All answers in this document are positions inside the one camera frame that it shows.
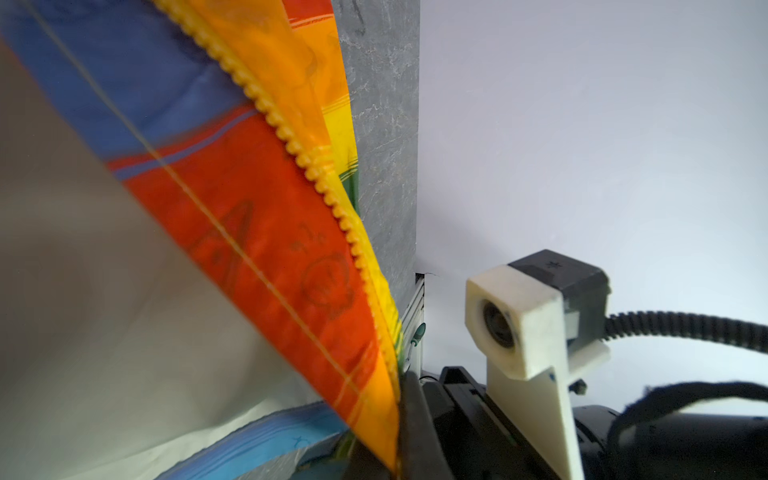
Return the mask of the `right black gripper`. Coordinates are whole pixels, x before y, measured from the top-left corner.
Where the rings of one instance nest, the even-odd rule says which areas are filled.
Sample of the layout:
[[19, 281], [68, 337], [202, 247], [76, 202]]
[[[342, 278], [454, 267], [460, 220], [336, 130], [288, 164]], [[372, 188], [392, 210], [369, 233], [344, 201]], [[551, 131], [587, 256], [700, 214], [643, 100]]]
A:
[[[422, 392], [443, 454], [456, 479], [555, 479], [517, 427], [486, 394], [486, 387], [462, 367], [438, 377], [423, 374]], [[591, 405], [573, 409], [577, 443], [586, 479], [612, 479], [605, 453], [610, 425], [618, 413]]]

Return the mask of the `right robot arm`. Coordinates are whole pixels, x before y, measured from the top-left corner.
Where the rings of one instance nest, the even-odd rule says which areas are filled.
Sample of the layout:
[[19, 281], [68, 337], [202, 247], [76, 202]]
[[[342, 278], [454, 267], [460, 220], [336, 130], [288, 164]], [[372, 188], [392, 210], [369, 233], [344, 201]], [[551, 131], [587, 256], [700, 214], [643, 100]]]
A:
[[[555, 478], [464, 368], [424, 375], [421, 388], [454, 478]], [[613, 478], [608, 433], [618, 412], [591, 405], [573, 413], [585, 478]], [[676, 413], [624, 432], [618, 455], [625, 479], [764, 479], [767, 420]]]

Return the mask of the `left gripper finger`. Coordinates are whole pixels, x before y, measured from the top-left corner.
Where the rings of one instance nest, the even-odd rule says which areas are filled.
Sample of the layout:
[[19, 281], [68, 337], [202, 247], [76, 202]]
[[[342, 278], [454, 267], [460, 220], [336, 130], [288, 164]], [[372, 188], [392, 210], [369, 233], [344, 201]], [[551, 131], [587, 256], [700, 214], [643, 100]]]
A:
[[405, 372], [401, 376], [400, 386], [399, 478], [454, 479], [443, 454], [419, 377], [412, 371]]

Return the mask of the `rainbow striped jacket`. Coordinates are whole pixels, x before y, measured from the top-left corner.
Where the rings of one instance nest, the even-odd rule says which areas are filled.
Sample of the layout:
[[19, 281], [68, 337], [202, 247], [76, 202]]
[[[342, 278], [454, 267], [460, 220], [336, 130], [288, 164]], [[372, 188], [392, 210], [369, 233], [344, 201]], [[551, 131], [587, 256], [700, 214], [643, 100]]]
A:
[[1, 5], [1, 475], [400, 467], [328, 1]]

